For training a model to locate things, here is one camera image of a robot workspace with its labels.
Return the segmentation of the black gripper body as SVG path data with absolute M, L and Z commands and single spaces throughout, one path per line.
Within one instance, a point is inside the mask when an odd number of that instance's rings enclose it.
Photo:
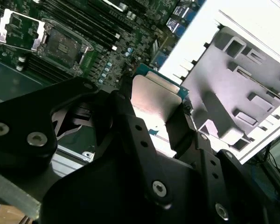
M 198 173 L 159 155 L 173 194 L 163 210 L 149 202 L 127 157 L 107 156 L 57 181 L 45 195 L 42 224 L 212 224 Z

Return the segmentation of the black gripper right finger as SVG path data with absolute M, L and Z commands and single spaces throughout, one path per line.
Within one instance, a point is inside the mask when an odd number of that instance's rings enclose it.
M 194 128 L 186 105 L 180 103 L 165 126 L 175 158 L 199 174 L 206 205 L 199 209 L 200 216 L 212 224 L 280 224 L 280 205 L 231 152 L 212 152 L 210 141 Z

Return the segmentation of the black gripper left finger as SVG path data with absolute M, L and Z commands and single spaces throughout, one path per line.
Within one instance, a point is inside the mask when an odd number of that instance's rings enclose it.
M 125 77 L 119 90 L 107 93 L 75 77 L 0 103 L 0 169 L 37 174 L 46 168 L 57 138 L 73 130 L 78 106 L 86 104 L 87 122 L 96 132 L 96 159 L 64 177 L 56 191 L 80 198 L 118 189 L 170 208 L 167 178 L 145 122 L 130 101 L 132 85 L 132 78 Z

